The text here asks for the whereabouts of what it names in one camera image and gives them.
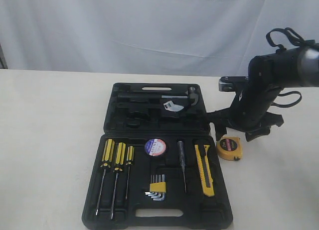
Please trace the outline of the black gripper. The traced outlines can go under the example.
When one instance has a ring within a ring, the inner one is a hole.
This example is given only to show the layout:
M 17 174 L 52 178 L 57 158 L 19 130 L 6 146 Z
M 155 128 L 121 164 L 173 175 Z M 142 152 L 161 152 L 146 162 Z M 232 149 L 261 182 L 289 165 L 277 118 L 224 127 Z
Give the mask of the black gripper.
M 283 117 L 267 112 L 282 88 L 266 88 L 258 91 L 245 87 L 236 94 L 230 107 L 206 114 L 209 122 L 214 124 L 215 137 L 219 141 L 227 134 L 227 128 L 236 130 L 253 130 L 245 133 L 247 142 L 270 134 L 271 126 L 281 126 Z

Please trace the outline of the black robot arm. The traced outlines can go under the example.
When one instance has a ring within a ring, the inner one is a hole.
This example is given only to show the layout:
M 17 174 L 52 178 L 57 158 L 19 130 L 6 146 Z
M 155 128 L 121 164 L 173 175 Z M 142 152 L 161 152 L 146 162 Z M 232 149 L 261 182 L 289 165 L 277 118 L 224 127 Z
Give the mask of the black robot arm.
M 274 102 L 284 96 L 285 88 L 318 87 L 319 48 L 304 46 L 277 50 L 274 54 L 254 57 L 247 76 L 224 76 L 219 79 L 221 92 L 235 92 L 230 107 L 207 113 L 220 140 L 231 128 L 245 133 L 247 141 L 269 135 L 271 127 L 280 127 L 283 117 L 268 112 L 269 107 L 290 108 L 300 102 L 280 105 Z

